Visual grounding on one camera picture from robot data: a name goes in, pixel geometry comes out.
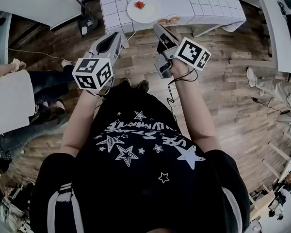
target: black wire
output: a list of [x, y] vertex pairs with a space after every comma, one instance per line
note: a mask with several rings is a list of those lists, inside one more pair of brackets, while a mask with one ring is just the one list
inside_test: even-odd
[[290, 96], [290, 95], [291, 95], [291, 92], [286, 96], [286, 100], [287, 100], [287, 103], [288, 103], [288, 107], [291, 109], [291, 106], [290, 106], [289, 101], [288, 101], [288, 96]]
[[[196, 78], [195, 78], [194, 80], [186, 80], [186, 79], [183, 79], [184, 77], [190, 75], [190, 74], [191, 74], [192, 72], [194, 72], [194, 71], [196, 72]], [[176, 122], [177, 122], [177, 118], [176, 118], [176, 116], [174, 115], [173, 107], [172, 107], [171, 104], [170, 104], [170, 103], [175, 103], [175, 100], [174, 100], [173, 94], [171, 93], [170, 85], [171, 85], [172, 83], [176, 82], [176, 81], [194, 82], [194, 81], [197, 80], [197, 78], [198, 78], [198, 73], [197, 73], [196, 69], [193, 68], [193, 70], [187, 72], [186, 74], [182, 75], [182, 76], [179, 77], [179, 78], [176, 78], [176, 79], [172, 80], [172, 81], [168, 84], [168, 91], [169, 91], [169, 94], [170, 94], [171, 98], [167, 98], [166, 100], [167, 100], [167, 102], [168, 102], [168, 104], [169, 104], [169, 106], [170, 106], [171, 113], [173, 114], [173, 116], [174, 116]]]
[[282, 14], [282, 16], [284, 17], [284, 19], [288, 22], [288, 19], [287, 19], [287, 12], [285, 11], [285, 6], [284, 6], [284, 4], [282, 3], [282, 2], [279, 2], [279, 1], [277, 1], [277, 3], [278, 3], [278, 5], [279, 5], [279, 7], [280, 7], [280, 10], [281, 10], [281, 14]]
[[278, 112], [280, 112], [280, 113], [283, 113], [282, 111], [277, 110], [277, 109], [275, 109], [275, 108], [273, 108], [273, 107], [271, 107], [271, 106], [268, 106], [268, 105], [266, 105], [266, 104], [264, 104], [264, 103], [261, 103], [261, 102], [259, 102], [259, 101], [256, 101], [256, 103], [260, 103], [260, 104], [262, 104], [262, 105], [264, 105], [264, 106], [266, 106], [266, 107], [268, 107], [268, 108], [271, 108], [271, 109], [273, 109], [273, 110], [275, 110], [275, 111], [278, 111]]

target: cable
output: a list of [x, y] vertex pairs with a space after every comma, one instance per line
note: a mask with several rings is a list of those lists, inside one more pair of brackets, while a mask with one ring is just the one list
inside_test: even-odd
[[282, 16], [284, 17], [284, 19], [288, 22], [288, 19], [287, 19], [287, 12], [285, 11], [285, 6], [284, 6], [284, 4], [282, 3], [282, 2], [279, 2], [279, 1], [277, 1], [277, 3], [278, 3], [278, 5], [279, 5], [279, 7], [280, 7], [280, 10], [281, 10], [281, 14], [282, 14]]
[[255, 102], [255, 103], [260, 103], [260, 104], [262, 104], [262, 105], [264, 105], [264, 106], [266, 106], [266, 107], [268, 107], [268, 108], [271, 108], [271, 109], [273, 109], [273, 110], [275, 110], [275, 111], [278, 111], [278, 112], [280, 112], [280, 113], [283, 113], [283, 112], [280, 111], [280, 110], [277, 110], [277, 109], [275, 109], [275, 108], [273, 108], [273, 107], [271, 107], [271, 106], [268, 106], [268, 105], [266, 105], [266, 104], [264, 104], [264, 103], [261, 103], [258, 99], [254, 98], [254, 97], [251, 97], [251, 99], [252, 99], [252, 101]]
[[40, 53], [40, 54], [44, 54], [44, 55], [47, 55], [48, 57], [51, 57], [53, 59], [61, 59], [61, 60], [65, 60], [65, 61], [68, 61], [68, 62], [72, 62], [72, 63], [76, 63], [76, 61], [70, 61], [70, 60], [66, 60], [64, 58], [61, 58], [61, 57], [54, 57], [54, 56], [51, 56], [47, 53], [44, 53], [44, 52], [32, 52], [32, 51], [25, 51], [25, 50], [15, 50], [15, 49], [3, 49], [3, 50], [11, 50], [11, 51], [16, 51], [16, 52], [31, 52], [31, 53]]
[[[127, 39], [127, 41], [129, 41], [129, 40], [130, 40], [130, 39], [131, 39], [131, 38], [132, 38], [136, 33], [137, 33], [137, 31], [135, 31], [135, 32], [131, 35], [131, 37]], [[121, 46], [120, 51], [118, 52], [118, 55], [117, 55], [117, 57], [116, 57], [114, 63], [116, 62], [117, 58], [120, 56], [120, 52], [122, 51], [122, 49], [123, 49], [123, 46]]]
[[[137, 31], [135, 31], [132, 35], [131, 35], [131, 37], [130, 38], [128, 38], [127, 39], [127, 41], [129, 41], [135, 34], [137, 33]], [[118, 53], [118, 55], [117, 55], [117, 57], [116, 57], [116, 59], [115, 60], [117, 60], [117, 58], [118, 58], [118, 56], [119, 56], [119, 54], [120, 54], [120, 52], [121, 52], [121, 50], [122, 50], [122, 48], [123, 48], [123, 46], [121, 46], [121, 48], [120, 48], [120, 51], [119, 51], [119, 53]], [[46, 56], [48, 56], [48, 57], [50, 57], [50, 58], [53, 58], [53, 59], [61, 59], [61, 60], [64, 60], [64, 61], [68, 61], [68, 62], [71, 62], [71, 63], [76, 63], [76, 61], [70, 61], [70, 60], [66, 60], [66, 59], [64, 59], [64, 58], [61, 58], [61, 57], [54, 57], [54, 56], [52, 56], [52, 55], [49, 55], [49, 54], [47, 54], [47, 53], [44, 53], [44, 52], [33, 52], [33, 51], [25, 51], [25, 50], [16, 50], [16, 49], [9, 49], [9, 48], [7, 48], [7, 49], [2, 49], [2, 50], [11, 50], [11, 51], [16, 51], [16, 52], [30, 52], [30, 53], [39, 53], [39, 54], [44, 54], [44, 55], [46, 55]]]
[[290, 96], [290, 95], [291, 95], [291, 92], [286, 96], [286, 101], [288, 103], [288, 107], [291, 109], [291, 106], [290, 106], [289, 101], [288, 101], [288, 96]]
[[[190, 74], [191, 74], [192, 72], [194, 72], [194, 71], [196, 72], [196, 78], [195, 78], [195, 79], [193, 79], [193, 80], [186, 80], [186, 79], [183, 79], [184, 77], [190, 75]], [[197, 73], [196, 69], [193, 68], [193, 70], [187, 72], [186, 74], [182, 75], [182, 76], [179, 77], [179, 78], [176, 78], [176, 79], [172, 80], [172, 81], [168, 84], [168, 91], [169, 91], [169, 94], [170, 94], [171, 98], [167, 98], [166, 100], [167, 100], [167, 102], [168, 102], [168, 105], [170, 106], [171, 113], [173, 114], [173, 116], [174, 116], [176, 122], [177, 122], [177, 118], [176, 118], [176, 116], [174, 115], [173, 107], [171, 106], [170, 103], [175, 103], [175, 101], [176, 101], [178, 98], [177, 98], [177, 99], [174, 99], [173, 94], [171, 93], [170, 85], [171, 85], [172, 83], [176, 82], [176, 81], [194, 82], [194, 81], [197, 80], [197, 78], [198, 78], [198, 73]]]

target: hand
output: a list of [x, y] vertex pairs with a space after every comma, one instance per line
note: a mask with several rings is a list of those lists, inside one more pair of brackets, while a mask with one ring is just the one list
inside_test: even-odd
[[173, 67], [171, 68], [171, 73], [174, 75], [175, 79], [188, 73], [189, 68], [184, 62], [180, 61], [179, 59], [173, 59], [172, 62]]

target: wooden floor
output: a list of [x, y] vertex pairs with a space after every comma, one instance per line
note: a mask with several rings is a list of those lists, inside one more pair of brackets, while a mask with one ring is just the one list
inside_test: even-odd
[[[268, 142], [272, 141], [289, 154], [291, 141], [283, 137], [283, 132], [289, 129], [289, 125], [275, 121], [278, 112], [252, 102], [251, 97], [260, 98], [260, 96], [256, 88], [250, 88], [248, 85], [246, 67], [232, 67], [228, 64], [229, 58], [269, 60], [268, 47], [261, 38], [261, 24], [258, 21], [257, 11], [246, 6], [243, 6], [243, 9], [247, 22], [235, 32], [228, 33], [216, 29], [194, 40], [212, 53], [206, 69], [199, 72], [198, 82], [218, 129], [223, 150], [236, 160], [248, 191], [251, 192], [261, 187], [263, 183], [269, 187], [275, 179], [275, 176], [262, 164], [263, 159], [266, 159], [278, 172], [284, 167], [284, 159], [270, 150]], [[95, 40], [104, 34], [98, 1], [91, 4], [91, 10], [99, 18], [100, 27], [90, 36], [81, 38], [76, 23], [56, 32], [51, 32], [47, 26], [42, 25], [15, 44], [14, 49], [45, 52], [76, 61]], [[11, 30], [14, 30], [14, 33], [21, 31], [21, 28], [17, 25], [17, 20], [12, 23]], [[191, 27], [172, 27], [171, 30], [179, 37], [192, 39]], [[167, 105], [166, 98], [169, 97], [167, 84], [170, 80], [161, 80], [154, 67], [157, 42], [158, 39], [152, 30], [137, 32], [129, 42], [131, 48], [123, 49], [115, 64], [119, 68], [116, 77], [128, 77], [133, 83], [143, 79], [148, 80], [150, 93]], [[17, 57], [27, 62], [28, 70], [62, 69], [61, 60], [41, 54], [9, 51], [9, 57], [11, 59]], [[259, 67], [254, 70], [265, 78], [287, 78], [287, 75], [271, 68]], [[175, 97], [178, 97], [175, 89], [172, 92]], [[70, 93], [64, 97], [69, 114], [72, 113], [79, 94], [80, 91], [73, 84]], [[262, 97], [264, 102], [269, 99], [269, 96]], [[269, 105], [279, 110], [285, 108], [276, 100], [272, 100]], [[173, 106], [179, 126], [183, 134], [188, 136], [179, 99]], [[35, 180], [45, 157], [59, 149], [63, 130], [64, 127], [51, 135], [30, 142], [25, 148], [25, 154], [13, 161], [14, 165], [10, 166], [4, 178]]]

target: leg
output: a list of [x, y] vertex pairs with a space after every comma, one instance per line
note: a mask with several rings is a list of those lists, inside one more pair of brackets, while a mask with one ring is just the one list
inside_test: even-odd
[[291, 107], [291, 83], [282, 80], [256, 80], [256, 87]]
[[55, 85], [45, 88], [34, 95], [35, 103], [43, 103], [45, 101], [56, 102], [56, 100], [69, 92], [68, 84]]
[[1, 158], [11, 160], [17, 157], [30, 140], [59, 128], [67, 121], [68, 119], [65, 114], [57, 115], [52, 120], [42, 124], [31, 124], [29, 126], [7, 132], [4, 135], [0, 135]]
[[33, 86], [33, 92], [37, 93], [42, 89], [59, 84], [68, 83], [74, 80], [72, 76], [74, 66], [67, 65], [62, 72], [58, 71], [37, 71], [28, 72]]

